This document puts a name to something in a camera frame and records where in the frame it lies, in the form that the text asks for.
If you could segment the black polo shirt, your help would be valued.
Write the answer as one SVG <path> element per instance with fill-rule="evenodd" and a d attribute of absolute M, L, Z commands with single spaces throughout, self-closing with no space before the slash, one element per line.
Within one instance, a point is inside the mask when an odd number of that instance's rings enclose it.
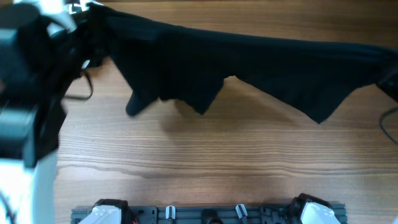
<path fill-rule="evenodd" d="M 136 116 L 157 100 L 178 99 L 203 114 L 234 76 L 326 120 L 355 89 L 395 74 L 397 51 L 191 29 L 89 3 L 88 27 L 129 86 Z"/>

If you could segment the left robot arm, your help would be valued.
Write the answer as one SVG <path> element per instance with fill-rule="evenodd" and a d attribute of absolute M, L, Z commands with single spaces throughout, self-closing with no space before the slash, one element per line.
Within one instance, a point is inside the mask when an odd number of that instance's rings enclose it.
<path fill-rule="evenodd" d="M 54 223 L 62 101 L 86 67 L 107 56 L 119 11 L 82 1 L 1 7 L 1 222 Z"/>

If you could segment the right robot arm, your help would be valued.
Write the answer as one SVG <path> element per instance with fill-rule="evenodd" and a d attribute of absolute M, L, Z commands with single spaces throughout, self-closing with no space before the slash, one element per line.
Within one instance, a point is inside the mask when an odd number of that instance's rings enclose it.
<path fill-rule="evenodd" d="M 397 68 L 377 82 L 377 87 L 397 101 Z M 319 198 L 308 194 L 295 197 L 287 207 L 288 223 L 301 224 L 340 224 L 332 206 Z"/>

